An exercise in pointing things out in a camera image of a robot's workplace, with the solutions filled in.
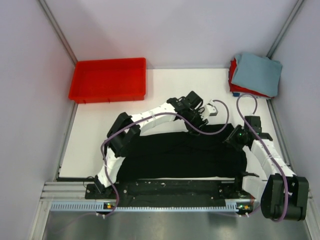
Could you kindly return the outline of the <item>black t-shirt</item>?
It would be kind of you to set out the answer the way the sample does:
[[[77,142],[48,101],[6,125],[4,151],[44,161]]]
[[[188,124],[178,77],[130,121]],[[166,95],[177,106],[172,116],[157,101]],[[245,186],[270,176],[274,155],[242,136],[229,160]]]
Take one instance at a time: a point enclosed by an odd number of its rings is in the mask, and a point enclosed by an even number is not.
[[[206,125],[205,132],[192,135],[169,132],[140,136],[135,140],[117,173],[119,182],[158,178],[234,178],[247,168],[244,151],[224,143],[232,124]]]

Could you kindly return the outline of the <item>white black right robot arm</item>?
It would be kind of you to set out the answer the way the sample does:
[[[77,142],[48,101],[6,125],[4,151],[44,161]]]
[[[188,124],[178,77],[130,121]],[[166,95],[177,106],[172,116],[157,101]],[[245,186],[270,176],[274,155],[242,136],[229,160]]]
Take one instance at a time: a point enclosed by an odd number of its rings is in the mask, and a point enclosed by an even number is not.
[[[237,151],[248,147],[256,157],[266,180],[257,173],[242,173],[233,192],[239,198],[251,194],[260,204],[263,216],[273,221],[303,221],[307,215],[309,182],[297,176],[277,152],[273,138],[262,131],[259,116],[244,118],[224,141]]]

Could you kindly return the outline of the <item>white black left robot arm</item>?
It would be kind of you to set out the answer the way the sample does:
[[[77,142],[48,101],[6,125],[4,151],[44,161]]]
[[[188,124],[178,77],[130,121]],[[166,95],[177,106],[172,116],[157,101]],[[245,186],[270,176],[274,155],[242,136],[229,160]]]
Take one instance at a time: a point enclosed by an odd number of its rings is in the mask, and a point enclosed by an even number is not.
[[[161,124],[176,120],[186,120],[191,126],[187,129],[200,130],[208,123],[211,110],[215,108],[206,104],[194,91],[180,98],[169,98],[163,104],[142,113],[129,115],[122,112],[110,128],[107,139],[101,146],[103,165],[94,177],[96,192],[102,198],[109,198],[114,191],[118,171],[139,136]]]

